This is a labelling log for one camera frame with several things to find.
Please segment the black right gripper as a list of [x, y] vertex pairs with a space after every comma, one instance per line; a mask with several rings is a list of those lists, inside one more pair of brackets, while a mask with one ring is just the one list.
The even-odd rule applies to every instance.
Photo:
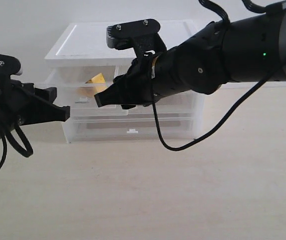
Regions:
[[123, 109], [131, 109], [139, 105], [148, 107], [162, 99], [156, 77], [158, 59], [158, 56], [142, 61], [134, 59], [126, 73], [116, 76], [112, 85], [94, 96], [97, 106], [120, 105]]

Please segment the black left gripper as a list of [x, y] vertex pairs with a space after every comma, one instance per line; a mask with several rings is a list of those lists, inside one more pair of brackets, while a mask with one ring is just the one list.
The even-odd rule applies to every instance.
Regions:
[[0, 90], [0, 139], [15, 150], [32, 150], [21, 126], [66, 122], [70, 106], [56, 105], [57, 88], [36, 88], [33, 83], [11, 81], [9, 95]]

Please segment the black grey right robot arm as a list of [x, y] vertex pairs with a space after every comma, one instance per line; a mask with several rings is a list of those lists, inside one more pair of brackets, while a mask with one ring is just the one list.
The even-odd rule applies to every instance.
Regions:
[[245, 5], [258, 15], [230, 22], [221, 7], [205, 1], [222, 20], [171, 49], [154, 19], [109, 26], [108, 47], [133, 49], [136, 58], [125, 74], [94, 96], [97, 105], [129, 109], [186, 91], [210, 95], [226, 83], [258, 82], [276, 66], [280, 69], [271, 80], [286, 82], [286, 0], [266, 7]]

